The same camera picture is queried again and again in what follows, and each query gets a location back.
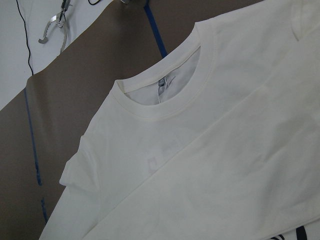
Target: black wire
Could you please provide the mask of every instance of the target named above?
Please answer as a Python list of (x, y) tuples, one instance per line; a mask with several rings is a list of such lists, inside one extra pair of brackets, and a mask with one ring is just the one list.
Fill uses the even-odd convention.
[(101, 0), (98, 0), (98, 1), (96, 1), (95, 3), (91, 3), (90, 0), (88, 0), (88, 3), (89, 3), (90, 5), (92, 5), (92, 6), (98, 4), (99, 2), (101, 2)]
[(18, 0), (15, 0), (15, 1), (16, 1), (16, 5), (18, 6), (19, 14), (20, 14), (20, 16), (21, 16), (21, 18), (22, 18), (22, 20), (23, 20), (23, 23), (24, 23), (24, 31), (25, 31), (25, 38), (26, 38), (26, 47), (28, 48), (28, 51), (29, 51), (28, 65), (29, 65), (29, 67), (30, 67), (30, 69), (31, 69), (32, 75), (34, 75), (34, 71), (32, 70), (32, 67), (31, 67), (31, 65), (30, 65), (31, 51), (30, 51), (29, 42), (28, 42), (26, 21), (25, 21), (24, 17), (22, 16), (21, 12), (20, 12)]

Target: brown mat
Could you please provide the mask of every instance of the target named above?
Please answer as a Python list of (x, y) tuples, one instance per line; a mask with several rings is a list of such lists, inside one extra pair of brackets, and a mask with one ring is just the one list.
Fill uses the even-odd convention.
[[(167, 52), (194, 22), (260, 0), (151, 0)], [(78, 150), (114, 80), (134, 76), (162, 59), (144, 11), (145, 0), (113, 1), (98, 19), (26, 85), (42, 186), (37, 184), (24, 92), (0, 111), (0, 239), (39, 238), (63, 187), (65, 163)]]

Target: white t-shirt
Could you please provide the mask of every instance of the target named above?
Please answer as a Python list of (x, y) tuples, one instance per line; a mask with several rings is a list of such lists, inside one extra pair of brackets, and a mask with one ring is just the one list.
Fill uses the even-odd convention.
[[(66, 188), (40, 239), (81, 239), (260, 87), (311, 25), (306, 18), (296, 27), (304, 12), (293, 2), (266, 0), (197, 22), (163, 60), (116, 80), (66, 163), (60, 180)], [(163, 77), (167, 87), (158, 98)]]
[(83, 240), (265, 240), (320, 219), (320, 23)]

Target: blue tape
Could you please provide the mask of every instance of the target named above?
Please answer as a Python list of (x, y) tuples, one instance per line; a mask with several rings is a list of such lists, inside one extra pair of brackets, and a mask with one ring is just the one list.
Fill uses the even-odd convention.
[(41, 199), (41, 207), (42, 207), (42, 213), (43, 213), (43, 217), (45, 220), (45, 223), (48, 222), (48, 215), (47, 215), (47, 210), (46, 210), (46, 206), (45, 206), (45, 198), (43, 197)]
[(154, 35), (156, 44), (158, 45), (158, 48), (160, 50), (161, 56), (162, 56), (162, 58), (164, 58), (168, 54), (167, 54), (164, 42), (162, 41), (162, 38), (160, 36), (160, 33), (159, 33), (159, 30), (158, 30), (154, 15), (152, 14), (151, 9), (149, 7), (149, 0), (146, 1), (146, 4), (145, 4), (145, 6), (143, 8), (144, 8), (144, 11), (146, 13), (146, 16), (149, 19), (149, 23), (151, 25), (151, 28), (152, 28), (152, 31), (153, 31), (153, 35)]
[(38, 182), (38, 185), (41, 186), (42, 185), (42, 181), (41, 181), (41, 177), (40, 177), (39, 162), (38, 162), (38, 157), (37, 157), (34, 130), (33, 130), (33, 127), (32, 127), (32, 121), (31, 121), (31, 116), (30, 116), (30, 110), (29, 110), (29, 103), (28, 103), (28, 97), (27, 97), (26, 88), (24, 88), (23, 92), (24, 92), (26, 112), (28, 114), (29, 128), (30, 128), (30, 134), (31, 134), (33, 158), (34, 158), (34, 164), (35, 164), (35, 170), (36, 170), (36, 180)]

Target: metal object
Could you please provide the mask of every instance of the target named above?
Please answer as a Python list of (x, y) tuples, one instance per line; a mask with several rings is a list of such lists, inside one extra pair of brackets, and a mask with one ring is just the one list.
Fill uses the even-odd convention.
[(63, 50), (65, 49), (66, 46), (66, 42), (67, 42), (67, 34), (68, 34), (68, 23), (67, 23), (67, 19), (65, 16), (65, 12), (68, 10), (70, 5), (70, 0), (63, 0), (62, 1), (62, 5), (61, 5), (61, 12), (57, 13), (55, 16), (53, 16), (52, 18), (50, 18), (49, 22), (47, 23), (45, 29), (44, 29), (44, 33), (43, 33), (43, 39), (39, 38), (38, 42), (40, 44), (45, 44), (48, 42), (48, 38), (47, 38), (47, 32), (48, 29), (50, 27), (50, 25), (55, 22), (55, 24), (62, 29), (63, 28), (63, 33), (64, 33), (64, 38), (63, 38), (63, 42), (62, 42), (62, 47), (60, 49), (60, 53), (63, 52)]

